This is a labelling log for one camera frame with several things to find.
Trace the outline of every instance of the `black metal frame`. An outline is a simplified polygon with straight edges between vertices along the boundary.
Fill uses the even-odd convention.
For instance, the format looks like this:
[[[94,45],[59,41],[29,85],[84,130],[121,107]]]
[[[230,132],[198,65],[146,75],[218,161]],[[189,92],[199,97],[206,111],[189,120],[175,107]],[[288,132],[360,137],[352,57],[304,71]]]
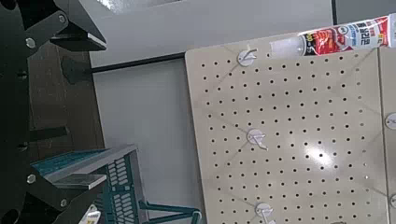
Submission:
[[[115,63],[115,64],[111,64],[111,65],[94,67],[93,69],[91,69],[91,72],[92,73],[101,73],[101,72],[122,69],[122,68],[136,67],[136,66],[150,64],[150,63],[162,63],[162,62],[172,61],[175,59],[184,59],[184,55],[185,55],[185,52],[182,52],[182,53],[169,54],[169,55],[164,55],[164,56],[155,57],[155,58],[148,58],[148,59],[132,61],[132,62],[128,62],[128,63]]]
[[[332,0],[332,24],[338,25],[336,0]]]
[[[106,41],[78,0],[2,0],[0,27],[0,223],[79,223],[104,183],[85,191],[57,189],[30,166],[28,142],[67,130],[37,131],[31,138],[27,58],[49,40],[71,50],[76,41],[86,47],[78,50],[101,50]]]

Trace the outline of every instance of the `teal plastic crate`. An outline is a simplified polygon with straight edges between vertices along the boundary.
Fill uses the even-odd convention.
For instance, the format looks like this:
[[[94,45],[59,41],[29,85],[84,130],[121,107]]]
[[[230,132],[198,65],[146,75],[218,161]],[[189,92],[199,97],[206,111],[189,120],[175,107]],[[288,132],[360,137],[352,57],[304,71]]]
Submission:
[[[79,162],[92,159],[105,152],[107,152],[107,149],[69,152],[44,161],[35,162],[32,166],[41,175],[45,176],[71,165],[76,165]],[[103,193],[99,194],[93,202],[99,211],[102,212],[100,223],[139,223],[130,154],[131,152],[92,172],[93,174],[107,175]]]

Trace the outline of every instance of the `beige pegboard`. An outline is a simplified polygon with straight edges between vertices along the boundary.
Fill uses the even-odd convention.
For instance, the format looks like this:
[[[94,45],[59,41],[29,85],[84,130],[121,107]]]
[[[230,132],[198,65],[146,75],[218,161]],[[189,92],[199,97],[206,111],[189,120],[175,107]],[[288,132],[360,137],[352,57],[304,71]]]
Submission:
[[[276,223],[388,223],[377,49],[273,60],[282,37],[187,52],[208,223],[263,223],[258,203]]]

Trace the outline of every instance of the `tube cap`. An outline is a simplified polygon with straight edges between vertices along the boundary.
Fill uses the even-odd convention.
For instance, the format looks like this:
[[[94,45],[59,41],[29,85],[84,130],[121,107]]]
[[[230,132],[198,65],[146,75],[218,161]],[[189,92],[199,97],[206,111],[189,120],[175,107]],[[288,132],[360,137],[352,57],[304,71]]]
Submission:
[[[396,48],[396,13],[389,15],[388,39],[389,47]]]
[[[276,59],[303,56],[305,52],[304,39],[301,36],[273,41],[270,45],[271,55]]]

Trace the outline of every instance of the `bolt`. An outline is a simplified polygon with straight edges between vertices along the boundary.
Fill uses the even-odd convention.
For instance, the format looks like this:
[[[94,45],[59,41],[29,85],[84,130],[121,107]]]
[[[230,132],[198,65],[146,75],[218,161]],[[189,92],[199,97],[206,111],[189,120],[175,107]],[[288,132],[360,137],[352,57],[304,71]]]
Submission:
[[[67,206],[67,200],[63,199],[61,200],[61,207],[65,207],[65,206]]]
[[[392,196],[391,196],[391,198],[390,198],[390,205],[392,205],[392,207],[393,208],[396,208],[396,195],[395,194],[393,194]]]
[[[33,184],[33,183],[35,183],[35,175],[28,175],[28,176],[27,176],[27,183],[28,183],[28,184]]]
[[[25,71],[18,73],[18,78],[25,80],[27,78],[27,73]]]
[[[35,41],[32,38],[26,38],[26,46],[29,49],[34,49],[35,48]]]
[[[27,142],[24,142],[24,143],[18,145],[19,151],[24,151],[26,149],[27,149]]]
[[[59,22],[61,22],[61,23],[66,22],[66,18],[64,17],[64,15],[59,15]]]

